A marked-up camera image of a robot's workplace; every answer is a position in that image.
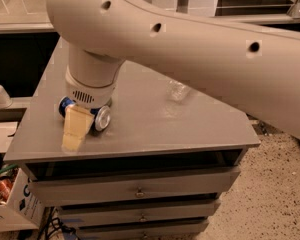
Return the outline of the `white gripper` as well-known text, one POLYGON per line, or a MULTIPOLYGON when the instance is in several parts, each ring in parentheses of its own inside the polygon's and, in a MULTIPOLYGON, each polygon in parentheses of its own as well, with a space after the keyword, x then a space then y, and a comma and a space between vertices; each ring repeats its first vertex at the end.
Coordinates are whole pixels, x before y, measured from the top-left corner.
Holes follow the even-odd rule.
POLYGON ((106 105, 114 92, 116 83, 102 87, 89 87, 80 83, 66 70, 66 95, 77 105, 66 108, 62 147, 68 151, 77 151, 83 143, 93 123, 94 115, 85 108, 100 108, 106 105))

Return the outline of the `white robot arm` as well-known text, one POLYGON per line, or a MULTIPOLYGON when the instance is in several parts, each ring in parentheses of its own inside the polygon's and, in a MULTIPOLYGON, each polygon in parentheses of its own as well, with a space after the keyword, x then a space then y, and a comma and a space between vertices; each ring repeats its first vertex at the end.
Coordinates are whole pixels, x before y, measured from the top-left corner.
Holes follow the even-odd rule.
POLYGON ((46 0, 70 45, 66 85, 99 107, 132 61, 300 140, 300 33, 166 11, 144 0, 46 0))

